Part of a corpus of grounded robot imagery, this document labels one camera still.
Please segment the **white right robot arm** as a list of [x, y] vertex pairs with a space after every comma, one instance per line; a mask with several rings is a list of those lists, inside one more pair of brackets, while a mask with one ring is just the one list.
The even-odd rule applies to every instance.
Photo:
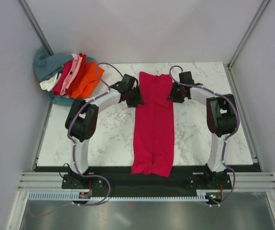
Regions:
[[195, 83], [191, 72], [180, 72], [179, 80], [172, 78], [173, 84], [169, 100], [183, 103], [192, 99], [206, 107], [206, 123], [212, 133], [210, 156], [206, 167], [210, 171], [204, 178], [208, 188], [216, 188], [221, 183], [218, 173], [228, 167], [225, 163], [227, 141], [239, 129], [240, 119], [233, 94], [220, 94], [206, 88], [201, 83]]

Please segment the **grey blue t shirt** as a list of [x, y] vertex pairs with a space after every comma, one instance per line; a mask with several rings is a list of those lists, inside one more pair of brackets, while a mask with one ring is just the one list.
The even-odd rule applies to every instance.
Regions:
[[44, 46], [41, 46], [33, 61], [33, 69], [36, 77], [40, 82], [52, 78], [62, 69], [67, 62], [73, 60], [70, 53], [60, 52], [50, 55]]

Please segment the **magenta t shirt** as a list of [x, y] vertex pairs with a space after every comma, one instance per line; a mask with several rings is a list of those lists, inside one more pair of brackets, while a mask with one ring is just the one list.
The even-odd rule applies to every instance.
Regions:
[[144, 101], [135, 111], [132, 174], [169, 177], [174, 160], [174, 110], [169, 94], [172, 79], [168, 74], [139, 74]]

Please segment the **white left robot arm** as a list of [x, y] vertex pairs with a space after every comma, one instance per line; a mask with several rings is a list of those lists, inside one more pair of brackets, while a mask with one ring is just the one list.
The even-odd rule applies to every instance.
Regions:
[[129, 108], [144, 105], [138, 79], [125, 74], [121, 81], [108, 87], [108, 90], [86, 99], [75, 99], [65, 128], [68, 138], [72, 142], [72, 157], [70, 169], [75, 173], [73, 183], [78, 188], [85, 188], [89, 184], [88, 148], [89, 141], [94, 135], [100, 112], [125, 101]]

